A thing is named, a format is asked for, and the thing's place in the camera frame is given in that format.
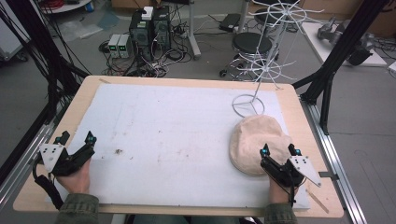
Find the grey power supply unit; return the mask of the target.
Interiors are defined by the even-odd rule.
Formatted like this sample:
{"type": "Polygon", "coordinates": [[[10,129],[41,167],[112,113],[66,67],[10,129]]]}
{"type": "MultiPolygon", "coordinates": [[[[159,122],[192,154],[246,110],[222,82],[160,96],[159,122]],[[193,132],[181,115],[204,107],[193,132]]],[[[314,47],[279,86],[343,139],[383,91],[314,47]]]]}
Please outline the grey power supply unit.
{"type": "Polygon", "coordinates": [[[113,35],[110,37],[107,46],[110,52],[110,55],[112,58],[119,58],[120,57],[120,53],[118,50],[118,43],[120,40],[120,35],[113,35]]]}
{"type": "Polygon", "coordinates": [[[118,50],[121,58],[129,58],[132,55],[132,42],[129,35],[120,36],[118,50]]]}

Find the person's right hand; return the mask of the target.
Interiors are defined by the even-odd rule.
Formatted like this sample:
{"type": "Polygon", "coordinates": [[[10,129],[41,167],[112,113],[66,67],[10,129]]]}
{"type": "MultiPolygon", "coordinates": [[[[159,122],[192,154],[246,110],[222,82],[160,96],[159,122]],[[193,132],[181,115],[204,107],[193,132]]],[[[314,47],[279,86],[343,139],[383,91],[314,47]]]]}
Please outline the person's right hand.
{"type": "Polygon", "coordinates": [[[290,195],[291,195],[291,188],[285,188],[279,186],[273,178],[270,179],[269,196],[268,196],[269,203],[290,204],[290,195]]]}

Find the white board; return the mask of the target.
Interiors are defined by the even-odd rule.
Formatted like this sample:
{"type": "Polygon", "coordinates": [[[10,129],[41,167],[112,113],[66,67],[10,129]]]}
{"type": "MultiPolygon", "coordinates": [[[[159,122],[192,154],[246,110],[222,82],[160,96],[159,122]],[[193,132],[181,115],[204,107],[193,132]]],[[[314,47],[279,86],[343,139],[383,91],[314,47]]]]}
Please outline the white board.
{"type": "MultiPolygon", "coordinates": [[[[332,51],[332,44],[328,40],[319,40],[317,38],[317,32],[320,27],[320,24],[313,22],[304,22],[302,24],[306,39],[310,42],[311,47],[323,63],[332,51]]],[[[361,64],[361,66],[384,67],[387,65],[387,63],[375,52],[374,49],[371,49],[370,52],[371,55],[361,64]]]]}

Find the thin wooden stick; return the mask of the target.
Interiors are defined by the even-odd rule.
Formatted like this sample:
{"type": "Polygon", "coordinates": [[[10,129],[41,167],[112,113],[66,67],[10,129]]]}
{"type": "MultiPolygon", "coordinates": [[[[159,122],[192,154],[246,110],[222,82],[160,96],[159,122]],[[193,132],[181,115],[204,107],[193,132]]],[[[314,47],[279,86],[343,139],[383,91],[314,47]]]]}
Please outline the thin wooden stick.
{"type": "Polygon", "coordinates": [[[326,213],[330,214],[329,208],[320,200],[320,198],[310,189],[306,190],[307,194],[316,202],[316,204],[326,213]]]}

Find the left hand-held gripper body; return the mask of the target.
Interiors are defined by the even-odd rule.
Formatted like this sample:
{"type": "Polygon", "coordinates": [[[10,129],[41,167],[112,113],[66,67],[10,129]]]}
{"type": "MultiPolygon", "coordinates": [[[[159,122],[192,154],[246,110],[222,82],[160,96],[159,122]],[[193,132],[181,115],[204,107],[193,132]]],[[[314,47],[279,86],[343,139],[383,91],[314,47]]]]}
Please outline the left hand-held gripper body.
{"type": "Polygon", "coordinates": [[[77,172],[94,154],[93,144],[85,144],[71,155],[61,144],[43,144],[39,152],[46,170],[55,176],[68,176],[77,172]]]}

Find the black flat device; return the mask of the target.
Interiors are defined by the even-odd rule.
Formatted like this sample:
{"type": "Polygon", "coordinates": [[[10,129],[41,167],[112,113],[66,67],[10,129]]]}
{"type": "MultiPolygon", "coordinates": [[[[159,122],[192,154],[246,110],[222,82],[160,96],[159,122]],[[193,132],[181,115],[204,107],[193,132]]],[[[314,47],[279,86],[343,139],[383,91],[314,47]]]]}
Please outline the black flat device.
{"type": "Polygon", "coordinates": [[[219,28],[222,31],[232,32],[233,29],[238,26],[239,21],[240,15],[238,13],[228,14],[219,24],[219,28]]]}

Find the beige hat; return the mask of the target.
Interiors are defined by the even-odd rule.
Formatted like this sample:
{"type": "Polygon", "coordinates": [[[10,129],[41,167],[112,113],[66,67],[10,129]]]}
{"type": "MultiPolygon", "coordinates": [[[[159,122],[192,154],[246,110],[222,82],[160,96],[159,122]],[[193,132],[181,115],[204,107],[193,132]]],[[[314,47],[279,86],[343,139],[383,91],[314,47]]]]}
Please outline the beige hat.
{"type": "Polygon", "coordinates": [[[261,167],[260,150],[267,145],[270,157],[283,164],[290,156],[288,146],[292,139],[286,135],[278,121],[267,115],[243,118],[233,129],[229,155],[231,163],[247,175],[266,175],[261,167]]]}

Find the white foam mat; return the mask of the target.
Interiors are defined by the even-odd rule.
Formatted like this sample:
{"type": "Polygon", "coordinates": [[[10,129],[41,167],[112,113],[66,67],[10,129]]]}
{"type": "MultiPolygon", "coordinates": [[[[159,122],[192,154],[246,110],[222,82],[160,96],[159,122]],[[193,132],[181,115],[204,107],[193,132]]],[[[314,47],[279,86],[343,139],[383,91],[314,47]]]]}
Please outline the white foam mat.
{"type": "Polygon", "coordinates": [[[234,111],[249,87],[169,87],[102,84],[67,150],[92,133],[91,193],[102,204],[260,208],[266,174],[234,167],[234,127],[251,112],[234,111]]]}

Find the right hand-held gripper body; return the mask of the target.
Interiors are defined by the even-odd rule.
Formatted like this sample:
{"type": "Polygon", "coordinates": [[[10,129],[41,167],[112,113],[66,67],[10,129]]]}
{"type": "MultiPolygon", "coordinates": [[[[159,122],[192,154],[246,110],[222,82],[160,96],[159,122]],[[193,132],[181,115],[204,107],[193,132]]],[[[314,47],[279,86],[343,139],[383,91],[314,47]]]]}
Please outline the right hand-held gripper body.
{"type": "Polygon", "coordinates": [[[299,187],[307,178],[317,187],[321,180],[313,163],[305,156],[290,156],[285,164],[279,164],[268,155],[262,156],[262,169],[282,187],[299,187]]]}

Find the clear plastic sheet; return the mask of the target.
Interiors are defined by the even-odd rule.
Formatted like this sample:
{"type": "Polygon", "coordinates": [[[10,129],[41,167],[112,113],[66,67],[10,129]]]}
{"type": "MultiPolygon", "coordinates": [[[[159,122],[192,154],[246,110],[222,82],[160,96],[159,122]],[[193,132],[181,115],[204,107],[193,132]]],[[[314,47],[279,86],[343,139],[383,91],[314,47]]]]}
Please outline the clear plastic sheet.
{"type": "Polygon", "coordinates": [[[96,24],[84,25],[82,21],[67,21],[59,26],[64,41],[86,39],[92,35],[108,30],[119,23],[120,18],[113,13],[105,13],[96,24]]]}

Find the black round stool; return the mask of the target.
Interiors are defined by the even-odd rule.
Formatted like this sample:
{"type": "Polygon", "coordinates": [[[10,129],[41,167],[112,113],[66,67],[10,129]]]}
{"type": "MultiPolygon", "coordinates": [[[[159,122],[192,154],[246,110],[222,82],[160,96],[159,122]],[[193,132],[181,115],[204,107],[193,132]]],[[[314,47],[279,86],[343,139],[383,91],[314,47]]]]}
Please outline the black round stool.
{"type": "Polygon", "coordinates": [[[274,25],[280,24],[279,18],[282,16],[282,13],[279,11],[271,11],[267,12],[266,8],[258,9],[254,15],[254,20],[261,25],[274,25]]]}
{"type": "Polygon", "coordinates": [[[241,33],[233,37],[233,59],[219,71],[220,77],[232,80],[254,80],[261,75],[267,62],[272,60],[272,41],[263,34],[241,33]]]}

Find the person's left hand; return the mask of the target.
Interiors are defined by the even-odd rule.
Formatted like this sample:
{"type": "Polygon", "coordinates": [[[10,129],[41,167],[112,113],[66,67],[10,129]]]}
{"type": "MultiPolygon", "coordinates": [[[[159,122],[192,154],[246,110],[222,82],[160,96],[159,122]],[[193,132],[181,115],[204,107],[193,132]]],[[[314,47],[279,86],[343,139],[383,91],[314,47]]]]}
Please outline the person's left hand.
{"type": "Polygon", "coordinates": [[[68,193],[88,194],[90,189],[90,160],[87,160],[82,167],[68,176],[57,176],[57,181],[67,190],[68,193]]]}

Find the grey metal table leg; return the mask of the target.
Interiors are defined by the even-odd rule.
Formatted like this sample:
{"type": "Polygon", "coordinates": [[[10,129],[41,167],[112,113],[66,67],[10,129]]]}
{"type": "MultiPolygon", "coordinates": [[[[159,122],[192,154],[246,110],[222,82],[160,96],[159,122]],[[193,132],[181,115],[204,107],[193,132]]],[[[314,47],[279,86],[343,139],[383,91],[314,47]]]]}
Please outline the grey metal table leg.
{"type": "Polygon", "coordinates": [[[188,0],[189,2],[189,31],[188,39],[191,45],[193,59],[198,60],[201,58],[201,51],[194,35],[194,0],[188,0]]]}

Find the aluminium rail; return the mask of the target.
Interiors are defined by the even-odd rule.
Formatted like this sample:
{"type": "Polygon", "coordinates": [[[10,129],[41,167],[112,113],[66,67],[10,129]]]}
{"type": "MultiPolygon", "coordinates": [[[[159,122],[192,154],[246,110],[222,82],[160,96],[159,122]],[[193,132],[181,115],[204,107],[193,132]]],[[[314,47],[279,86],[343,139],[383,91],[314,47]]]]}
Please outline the aluminium rail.
{"type": "Polygon", "coordinates": [[[55,131],[53,123],[44,124],[22,138],[12,152],[5,167],[0,168],[0,207],[7,204],[16,188],[31,171],[38,147],[47,142],[55,131]]]}
{"type": "Polygon", "coordinates": [[[368,224],[332,139],[319,124],[320,112],[318,107],[306,102],[301,102],[301,105],[313,126],[313,133],[318,138],[319,148],[330,171],[330,179],[336,188],[336,192],[341,199],[341,205],[348,214],[349,220],[352,224],[368,224]]]}

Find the black frame strut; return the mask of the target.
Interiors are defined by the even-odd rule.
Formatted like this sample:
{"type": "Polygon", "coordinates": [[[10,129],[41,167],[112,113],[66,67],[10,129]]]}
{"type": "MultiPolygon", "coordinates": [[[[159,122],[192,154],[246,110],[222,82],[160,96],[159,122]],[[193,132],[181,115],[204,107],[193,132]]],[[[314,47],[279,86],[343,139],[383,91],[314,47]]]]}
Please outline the black frame strut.
{"type": "Polygon", "coordinates": [[[315,105],[318,97],[322,94],[319,124],[326,134],[329,134],[328,118],[333,78],[388,1],[363,0],[345,32],[318,71],[292,84],[294,89],[309,84],[308,89],[301,94],[301,99],[309,105],[315,105]]]}
{"type": "Polygon", "coordinates": [[[80,83],[90,73],[67,61],[56,47],[50,31],[40,19],[30,0],[6,0],[7,5],[29,35],[33,48],[18,33],[18,25],[0,9],[0,19],[25,47],[35,65],[48,81],[49,102],[44,107],[45,121],[58,117],[57,106],[68,105],[76,95],[80,83]]]}

